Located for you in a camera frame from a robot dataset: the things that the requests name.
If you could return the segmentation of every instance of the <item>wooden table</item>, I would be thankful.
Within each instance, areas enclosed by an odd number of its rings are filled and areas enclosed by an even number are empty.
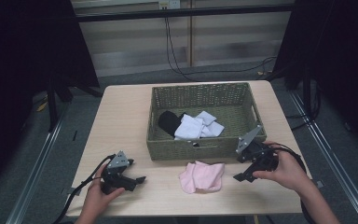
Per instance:
[[[135,163],[124,175],[147,176],[134,192],[126,191],[106,210],[106,216],[229,216],[251,214],[301,213],[296,193],[279,184],[257,179],[253,183],[238,182],[232,176],[245,171],[250,163],[235,158],[202,160],[226,164],[223,187],[208,194],[187,194],[182,191],[179,174],[188,162],[151,161],[146,146],[147,122],[151,89],[156,86],[191,85],[148,84],[107,87],[94,120],[89,140],[77,168],[73,186],[95,169],[107,155],[123,150]],[[268,140],[287,145],[301,155],[276,95],[267,81],[249,81],[256,106],[264,123]],[[87,187],[75,197],[68,216],[80,214]]]

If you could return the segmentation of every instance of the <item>human hand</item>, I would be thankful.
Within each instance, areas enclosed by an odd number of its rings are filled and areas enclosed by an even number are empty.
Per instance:
[[[110,194],[104,194],[101,190],[103,182],[101,181],[101,173],[106,165],[103,165],[98,169],[94,179],[89,185],[86,200],[83,204],[83,209],[76,224],[89,224],[93,223],[97,217],[106,210],[107,206],[115,198],[117,198],[124,188],[115,189]]]
[[[278,167],[272,172],[268,171],[255,171],[253,176],[262,179],[273,180],[280,185],[300,192],[306,185],[312,184],[306,173],[298,164],[296,159],[285,151],[276,150],[278,156]]]

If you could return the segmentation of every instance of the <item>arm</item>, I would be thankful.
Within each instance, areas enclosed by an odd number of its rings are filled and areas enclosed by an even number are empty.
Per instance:
[[[76,224],[91,224],[94,223],[100,214],[107,208],[107,206],[116,197],[118,197],[125,190],[123,188],[116,189],[112,193],[106,195],[101,191],[102,181],[101,173],[103,172],[104,166],[97,171],[95,176],[97,177],[91,182],[89,190],[87,192],[86,200],[83,204],[83,209],[80,213]]]
[[[276,153],[279,157],[277,169],[273,172],[255,171],[253,176],[276,181],[294,190],[316,223],[339,223],[324,196],[308,178],[296,159],[284,151]]]

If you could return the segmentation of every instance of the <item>person's left hand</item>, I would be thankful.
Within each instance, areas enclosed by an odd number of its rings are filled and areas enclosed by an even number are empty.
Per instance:
[[[110,202],[125,191],[124,188],[115,189],[107,195],[101,191],[103,184],[101,181],[101,173],[103,172],[105,166],[106,165],[103,165],[100,169],[98,169],[94,180],[92,180],[91,185],[89,185],[86,200],[84,201],[83,209],[76,224],[93,223],[97,217],[102,214],[104,210],[106,210]]]

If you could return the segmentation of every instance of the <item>person's right hand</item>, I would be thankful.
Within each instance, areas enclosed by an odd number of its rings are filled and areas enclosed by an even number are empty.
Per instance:
[[[277,169],[272,172],[255,171],[253,172],[254,177],[276,181],[280,185],[296,192],[300,192],[304,185],[311,183],[308,176],[290,153],[280,150],[276,150],[275,153],[279,158]]]

